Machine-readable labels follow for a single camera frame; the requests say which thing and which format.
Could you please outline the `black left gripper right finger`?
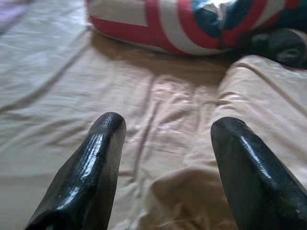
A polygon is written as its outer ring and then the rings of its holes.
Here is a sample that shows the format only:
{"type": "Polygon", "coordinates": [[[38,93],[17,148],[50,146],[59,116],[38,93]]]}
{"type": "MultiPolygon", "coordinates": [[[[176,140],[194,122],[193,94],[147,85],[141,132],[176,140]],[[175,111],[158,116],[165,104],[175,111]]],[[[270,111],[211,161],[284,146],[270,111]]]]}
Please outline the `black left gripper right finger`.
{"type": "Polygon", "coordinates": [[[306,229],[306,189],[244,121],[220,118],[211,126],[211,140],[239,229],[306,229]]]}

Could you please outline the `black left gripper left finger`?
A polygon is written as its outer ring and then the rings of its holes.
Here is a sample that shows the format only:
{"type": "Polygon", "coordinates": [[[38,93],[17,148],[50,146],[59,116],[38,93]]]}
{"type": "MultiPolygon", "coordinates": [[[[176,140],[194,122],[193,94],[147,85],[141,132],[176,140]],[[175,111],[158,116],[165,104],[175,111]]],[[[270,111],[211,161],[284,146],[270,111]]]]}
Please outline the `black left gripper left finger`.
{"type": "Polygon", "coordinates": [[[27,230],[106,230],[126,135],[124,118],[102,114],[56,173],[27,230]]]}

